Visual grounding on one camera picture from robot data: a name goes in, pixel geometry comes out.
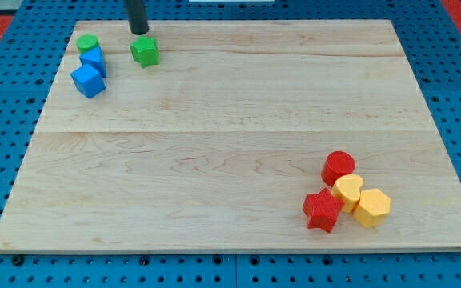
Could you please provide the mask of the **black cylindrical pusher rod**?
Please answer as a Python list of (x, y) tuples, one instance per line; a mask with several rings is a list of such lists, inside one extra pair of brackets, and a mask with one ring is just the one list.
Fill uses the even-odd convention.
[(143, 0), (124, 0), (130, 32), (144, 35), (149, 31), (146, 5)]

